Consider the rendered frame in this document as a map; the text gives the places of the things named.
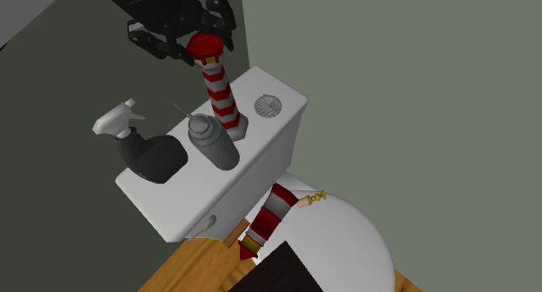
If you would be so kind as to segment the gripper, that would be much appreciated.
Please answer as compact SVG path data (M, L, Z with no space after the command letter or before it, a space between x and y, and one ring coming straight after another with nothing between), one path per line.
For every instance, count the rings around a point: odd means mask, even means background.
M165 25L173 28L177 35L193 31L208 32L218 36L228 50L235 49L235 14L228 0L110 1L133 18L126 24L130 42L160 60L171 57L183 60L189 66L195 65L195 59L177 42L174 35L167 34L163 41L147 31L163 35Z

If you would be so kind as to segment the red white striped lighthouse figure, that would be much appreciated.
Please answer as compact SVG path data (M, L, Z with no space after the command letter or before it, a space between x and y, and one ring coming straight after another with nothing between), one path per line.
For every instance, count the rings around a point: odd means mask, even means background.
M235 142L245 138L248 119L238 110L231 90L223 65L224 47L224 42L218 36L197 32L189 39L187 52L202 70L202 78L216 119Z

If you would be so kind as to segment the grey spray can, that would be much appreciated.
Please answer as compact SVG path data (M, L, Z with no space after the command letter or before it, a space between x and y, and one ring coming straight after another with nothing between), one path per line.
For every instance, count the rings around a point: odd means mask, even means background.
M218 119L175 106L188 119L188 139L217 169L231 170L239 163L240 153Z

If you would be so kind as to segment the black spray bottle white trigger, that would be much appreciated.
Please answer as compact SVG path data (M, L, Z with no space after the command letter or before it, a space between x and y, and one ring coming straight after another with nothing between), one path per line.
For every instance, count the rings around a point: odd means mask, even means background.
M139 177L157 184L166 183L188 163L188 153L181 142L171 135L144 138L131 120L144 120L145 116L133 112L133 98L119 103L96 119L96 135L114 137L117 150L128 169Z

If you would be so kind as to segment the white toilet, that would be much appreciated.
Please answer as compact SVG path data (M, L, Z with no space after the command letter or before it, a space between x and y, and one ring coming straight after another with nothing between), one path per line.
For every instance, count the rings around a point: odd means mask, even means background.
M236 142L240 161L217 169L188 139L181 121L171 131L188 163L164 184L124 170L116 184L165 242L191 234L222 242L243 219L254 220L274 183L298 197L314 189L287 173L307 98L259 67L230 84L249 120ZM260 250L264 259L288 242L324 292L393 292L394 267L373 222L352 203L328 193L308 207L293 207Z

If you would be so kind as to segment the red white toy rocket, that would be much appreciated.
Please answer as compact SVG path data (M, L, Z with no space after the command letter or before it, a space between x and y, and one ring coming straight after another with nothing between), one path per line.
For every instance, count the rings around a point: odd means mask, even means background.
M294 206L307 207L314 202L326 199L327 194L324 190L311 196L297 198L291 190L279 183L274 183L270 194L249 225L245 236L238 242L240 260L245 261L258 257L259 250L265 245L291 208Z

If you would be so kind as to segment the tan wooden stick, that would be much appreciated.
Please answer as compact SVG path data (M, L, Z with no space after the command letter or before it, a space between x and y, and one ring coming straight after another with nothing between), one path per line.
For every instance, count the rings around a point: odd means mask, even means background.
M224 239L224 245L227 248L231 248L233 244L238 240L239 236L246 230L249 225L250 222L246 218L243 218L230 232L230 234Z

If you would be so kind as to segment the black flat slab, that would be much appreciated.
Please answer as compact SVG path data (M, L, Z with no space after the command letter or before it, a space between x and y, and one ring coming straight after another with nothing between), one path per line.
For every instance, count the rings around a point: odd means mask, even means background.
M324 292L287 241L228 292Z

